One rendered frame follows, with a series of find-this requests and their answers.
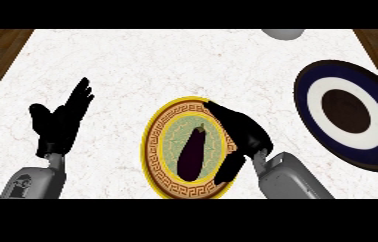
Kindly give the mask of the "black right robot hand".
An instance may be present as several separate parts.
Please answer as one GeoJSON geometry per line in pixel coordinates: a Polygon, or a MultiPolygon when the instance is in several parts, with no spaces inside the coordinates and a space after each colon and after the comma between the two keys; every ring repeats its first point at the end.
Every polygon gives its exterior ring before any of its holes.
{"type": "Polygon", "coordinates": [[[214,184],[230,182],[245,164],[245,157],[254,158],[258,152],[270,153],[273,143],[266,130],[250,116],[236,112],[213,101],[204,107],[222,123],[222,127],[236,145],[236,150],[227,154],[219,168],[214,184]]]}

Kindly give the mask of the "navy and white plate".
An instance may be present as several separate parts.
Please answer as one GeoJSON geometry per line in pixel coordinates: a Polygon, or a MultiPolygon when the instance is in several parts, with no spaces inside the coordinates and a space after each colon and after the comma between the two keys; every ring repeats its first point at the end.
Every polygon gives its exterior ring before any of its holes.
{"type": "Polygon", "coordinates": [[[378,172],[378,75],[337,60],[312,63],[294,85],[303,123],[322,146],[378,172]]]}

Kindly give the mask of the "dark purple eggplant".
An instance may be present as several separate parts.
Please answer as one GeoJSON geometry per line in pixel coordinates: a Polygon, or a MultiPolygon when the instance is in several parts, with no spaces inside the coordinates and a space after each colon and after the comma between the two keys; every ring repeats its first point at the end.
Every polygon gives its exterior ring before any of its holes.
{"type": "Polygon", "coordinates": [[[182,153],[177,160],[177,175],[179,177],[192,182],[198,179],[202,162],[204,162],[204,145],[205,145],[205,129],[199,125],[189,136],[182,153]]]}

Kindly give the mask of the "yellow patterned plate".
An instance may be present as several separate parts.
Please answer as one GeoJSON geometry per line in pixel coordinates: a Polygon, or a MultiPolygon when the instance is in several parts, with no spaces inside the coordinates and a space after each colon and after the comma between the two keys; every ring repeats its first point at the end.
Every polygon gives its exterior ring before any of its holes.
{"type": "Polygon", "coordinates": [[[188,96],[168,102],[154,114],[140,143],[140,162],[146,180],[162,198],[219,198],[230,182],[214,184],[214,176],[236,145],[220,121],[204,107],[207,98],[188,96]],[[177,174],[177,160],[196,127],[204,127],[204,162],[195,181],[177,174]]]}

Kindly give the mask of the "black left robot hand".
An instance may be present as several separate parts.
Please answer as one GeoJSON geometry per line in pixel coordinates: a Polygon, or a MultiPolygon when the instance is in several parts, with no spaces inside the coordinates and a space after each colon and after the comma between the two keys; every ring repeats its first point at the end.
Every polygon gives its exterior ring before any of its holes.
{"type": "Polygon", "coordinates": [[[78,82],[66,103],[55,111],[43,104],[30,106],[33,129],[38,134],[38,147],[35,155],[43,158],[50,153],[65,155],[74,145],[80,122],[95,98],[89,79],[78,82]]]}

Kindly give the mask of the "grey rounded object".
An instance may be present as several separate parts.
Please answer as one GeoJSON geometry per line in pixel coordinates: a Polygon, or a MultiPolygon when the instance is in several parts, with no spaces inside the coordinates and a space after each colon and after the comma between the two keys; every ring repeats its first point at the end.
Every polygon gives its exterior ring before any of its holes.
{"type": "Polygon", "coordinates": [[[263,32],[278,40],[295,40],[301,35],[303,29],[263,29],[263,32]]]}

